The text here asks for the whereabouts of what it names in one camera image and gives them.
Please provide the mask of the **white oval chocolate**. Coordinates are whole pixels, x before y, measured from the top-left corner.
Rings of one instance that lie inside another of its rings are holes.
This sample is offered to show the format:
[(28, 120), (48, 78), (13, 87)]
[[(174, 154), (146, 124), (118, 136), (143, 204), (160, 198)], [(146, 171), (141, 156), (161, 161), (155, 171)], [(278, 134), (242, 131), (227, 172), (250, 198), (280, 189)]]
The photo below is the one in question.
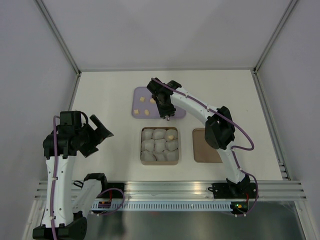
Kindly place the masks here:
[(150, 111), (149, 111), (148, 109), (145, 109), (145, 110), (144, 110), (144, 114), (145, 114), (146, 116), (149, 116), (149, 115), (150, 115)]

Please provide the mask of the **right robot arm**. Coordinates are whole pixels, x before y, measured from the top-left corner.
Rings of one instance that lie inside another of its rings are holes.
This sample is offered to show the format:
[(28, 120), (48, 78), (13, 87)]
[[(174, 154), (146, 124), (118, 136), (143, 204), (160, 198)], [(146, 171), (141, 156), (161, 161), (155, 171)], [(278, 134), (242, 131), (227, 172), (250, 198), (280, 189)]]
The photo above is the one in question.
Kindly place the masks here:
[(146, 88), (155, 100), (162, 119), (168, 120), (175, 115), (177, 108), (181, 108), (204, 125), (204, 139), (220, 156), (226, 174), (226, 192), (232, 198), (258, 198), (257, 179), (241, 168), (235, 153), (236, 149), (252, 151), (254, 143), (249, 138), (251, 147), (234, 144), (236, 130), (245, 137), (248, 134), (233, 122), (227, 107), (214, 107), (201, 102), (174, 80), (163, 83), (158, 78), (152, 78)]

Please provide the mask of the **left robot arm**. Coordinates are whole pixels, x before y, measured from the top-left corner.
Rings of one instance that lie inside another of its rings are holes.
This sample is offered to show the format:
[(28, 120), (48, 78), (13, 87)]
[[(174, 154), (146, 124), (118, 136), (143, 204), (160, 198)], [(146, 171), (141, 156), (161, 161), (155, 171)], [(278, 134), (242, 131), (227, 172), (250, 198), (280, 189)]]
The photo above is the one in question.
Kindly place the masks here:
[(97, 198), (107, 195), (105, 206), (112, 205), (112, 193), (120, 193), (120, 204), (102, 216), (116, 213), (125, 205), (124, 190), (111, 187), (104, 173), (85, 176), (80, 192), (72, 200), (72, 175), (77, 153), (85, 158), (96, 153), (98, 145), (113, 136), (97, 118), (82, 111), (62, 111), (53, 117), (53, 130), (43, 141), (47, 168), (46, 206), (40, 226), (32, 231), (35, 240), (83, 240), (87, 216)]

